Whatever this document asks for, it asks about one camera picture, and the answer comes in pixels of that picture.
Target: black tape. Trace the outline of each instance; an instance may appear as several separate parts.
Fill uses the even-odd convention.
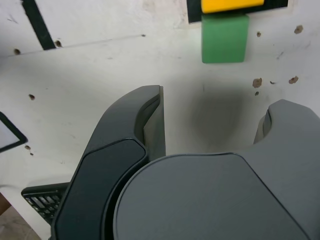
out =
[[[22,6],[43,50],[55,49],[56,46],[47,29],[35,0],[23,0]]]

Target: yellow object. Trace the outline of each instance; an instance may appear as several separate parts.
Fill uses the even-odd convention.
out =
[[[260,6],[265,0],[201,0],[204,14]]]

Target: green block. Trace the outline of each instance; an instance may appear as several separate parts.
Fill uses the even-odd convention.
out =
[[[245,60],[249,17],[247,15],[202,16],[202,62],[241,63]]]

